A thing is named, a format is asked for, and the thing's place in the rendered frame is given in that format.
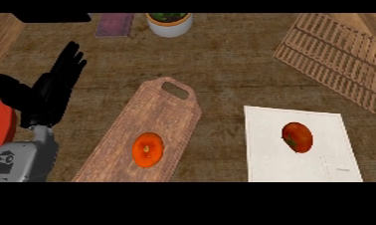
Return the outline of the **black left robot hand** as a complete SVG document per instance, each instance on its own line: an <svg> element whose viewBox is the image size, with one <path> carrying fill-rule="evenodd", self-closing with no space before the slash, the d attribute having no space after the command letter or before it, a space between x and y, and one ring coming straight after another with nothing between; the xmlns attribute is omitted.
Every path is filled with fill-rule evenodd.
<svg viewBox="0 0 376 225"><path fill-rule="evenodd" d="M87 61L80 45L71 41L59 55L52 70L34 86L28 87L10 76L0 74L0 101L21 112L21 126L52 127L62 119L72 88L78 82Z"/></svg>

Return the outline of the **white placemat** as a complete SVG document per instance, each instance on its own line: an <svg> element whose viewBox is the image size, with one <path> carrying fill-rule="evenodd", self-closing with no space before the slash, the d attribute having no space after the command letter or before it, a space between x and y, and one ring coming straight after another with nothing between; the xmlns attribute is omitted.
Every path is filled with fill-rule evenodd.
<svg viewBox="0 0 376 225"><path fill-rule="evenodd" d="M329 112L243 107L248 180L257 182L361 182L342 115ZM313 134L313 146L295 152L282 139L291 122Z"/></svg>

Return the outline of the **red can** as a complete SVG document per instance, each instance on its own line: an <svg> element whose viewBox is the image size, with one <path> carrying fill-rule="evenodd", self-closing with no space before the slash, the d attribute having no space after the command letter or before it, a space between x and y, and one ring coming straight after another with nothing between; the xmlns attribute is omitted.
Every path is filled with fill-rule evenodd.
<svg viewBox="0 0 376 225"><path fill-rule="evenodd" d="M282 139L295 153L305 153L313 146L313 133L299 122L289 122L282 129Z"/></svg>

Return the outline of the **wooden tiered shelf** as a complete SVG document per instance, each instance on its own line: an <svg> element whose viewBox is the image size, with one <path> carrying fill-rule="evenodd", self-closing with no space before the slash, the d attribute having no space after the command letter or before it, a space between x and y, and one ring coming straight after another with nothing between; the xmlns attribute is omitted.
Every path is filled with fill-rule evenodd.
<svg viewBox="0 0 376 225"><path fill-rule="evenodd" d="M302 13L274 58L376 113L376 37L322 13Z"/></svg>

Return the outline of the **red object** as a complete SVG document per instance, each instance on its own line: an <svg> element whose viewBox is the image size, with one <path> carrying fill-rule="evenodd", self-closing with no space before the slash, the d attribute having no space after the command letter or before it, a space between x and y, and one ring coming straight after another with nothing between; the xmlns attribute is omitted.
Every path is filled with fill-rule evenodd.
<svg viewBox="0 0 376 225"><path fill-rule="evenodd" d="M0 145L10 142L16 133L16 113L15 110L0 101Z"/></svg>

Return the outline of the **wooden cutting board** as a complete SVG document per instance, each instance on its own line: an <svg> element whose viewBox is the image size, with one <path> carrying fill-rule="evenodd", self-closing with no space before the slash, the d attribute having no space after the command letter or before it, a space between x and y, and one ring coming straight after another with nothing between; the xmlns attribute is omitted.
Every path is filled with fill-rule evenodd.
<svg viewBox="0 0 376 225"><path fill-rule="evenodd" d="M74 177L74 182L170 181L201 117L193 89L171 77L145 81ZM140 168L133 145L145 132L159 135L162 159Z"/></svg>

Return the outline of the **black appliance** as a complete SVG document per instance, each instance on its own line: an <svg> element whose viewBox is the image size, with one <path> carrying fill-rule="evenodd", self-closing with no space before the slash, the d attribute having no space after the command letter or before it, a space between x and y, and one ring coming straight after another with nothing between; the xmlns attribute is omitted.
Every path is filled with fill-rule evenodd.
<svg viewBox="0 0 376 225"><path fill-rule="evenodd" d="M90 22L92 17L87 13L21 13L13 12L13 16L24 23L78 23Z"/></svg>

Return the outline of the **purple book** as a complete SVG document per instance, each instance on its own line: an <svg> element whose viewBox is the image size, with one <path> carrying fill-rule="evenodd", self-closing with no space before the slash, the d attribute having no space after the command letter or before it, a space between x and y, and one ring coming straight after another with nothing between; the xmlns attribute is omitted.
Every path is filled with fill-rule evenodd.
<svg viewBox="0 0 376 225"><path fill-rule="evenodd" d="M100 38L128 37L133 20L133 13L103 13L97 24L96 36Z"/></svg>

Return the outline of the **orange fruit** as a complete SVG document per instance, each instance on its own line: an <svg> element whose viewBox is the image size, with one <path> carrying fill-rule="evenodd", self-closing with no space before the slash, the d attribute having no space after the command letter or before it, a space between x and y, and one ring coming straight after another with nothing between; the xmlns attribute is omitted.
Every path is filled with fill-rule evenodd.
<svg viewBox="0 0 376 225"><path fill-rule="evenodd" d="M165 145L161 136L145 132L133 143L133 160L140 168L155 166L164 157Z"/></svg>

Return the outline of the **white plant pot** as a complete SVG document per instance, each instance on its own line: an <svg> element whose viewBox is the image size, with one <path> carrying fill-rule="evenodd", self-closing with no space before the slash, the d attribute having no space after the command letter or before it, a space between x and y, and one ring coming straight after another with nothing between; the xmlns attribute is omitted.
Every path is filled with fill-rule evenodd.
<svg viewBox="0 0 376 225"><path fill-rule="evenodd" d="M183 35L189 31L192 26L192 19L193 19L192 13L186 13L187 15L179 21L171 23L158 22L151 17L151 14L152 13L146 14L149 26L153 33L159 35L161 37L174 38Z"/></svg>

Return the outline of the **green plant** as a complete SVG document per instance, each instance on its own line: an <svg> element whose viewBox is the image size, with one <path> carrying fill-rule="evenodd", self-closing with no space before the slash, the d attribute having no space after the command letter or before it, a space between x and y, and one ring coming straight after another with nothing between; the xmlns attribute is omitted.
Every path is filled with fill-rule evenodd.
<svg viewBox="0 0 376 225"><path fill-rule="evenodd" d="M179 21L187 14L186 13L152 13L151 17L162 23Z"/></svg>

